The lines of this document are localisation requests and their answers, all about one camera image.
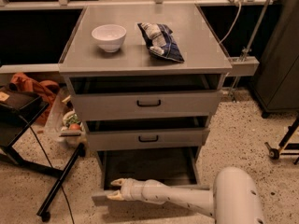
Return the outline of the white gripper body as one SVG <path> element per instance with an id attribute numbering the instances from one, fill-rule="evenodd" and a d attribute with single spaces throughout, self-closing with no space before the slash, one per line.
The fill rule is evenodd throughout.
<path id="1" fill-rule="evenodd" d="M 132 178 L 123 179 L 121 182 L 121 196 L 125 201 L 142 201 L 144 182 Z"/>

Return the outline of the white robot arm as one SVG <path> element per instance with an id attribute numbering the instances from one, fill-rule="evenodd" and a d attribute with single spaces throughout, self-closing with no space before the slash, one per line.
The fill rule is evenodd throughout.
<path id="1" fill-rule="evenodd" d="M 215 224 L 265 224 L 255 182 L 239 168 L 226 167 L 218 172 L 213 190 L 170 187 L 153 179 L 119 178 L 111 185 L 119 189 L 107 195 L 110 200 L 170 202 L 211 217 Z"/>

